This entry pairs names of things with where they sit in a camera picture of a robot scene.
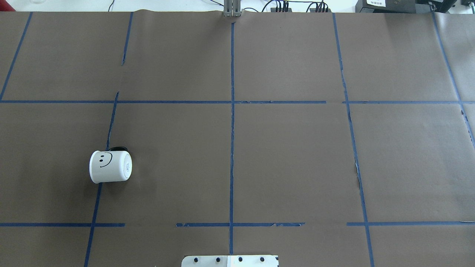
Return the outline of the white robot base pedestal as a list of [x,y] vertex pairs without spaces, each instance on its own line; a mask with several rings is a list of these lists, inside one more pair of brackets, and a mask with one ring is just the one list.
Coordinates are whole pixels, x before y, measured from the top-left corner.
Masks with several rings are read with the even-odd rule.
[[186,256],[182,267],[278,267],[275,255],[213,255]]

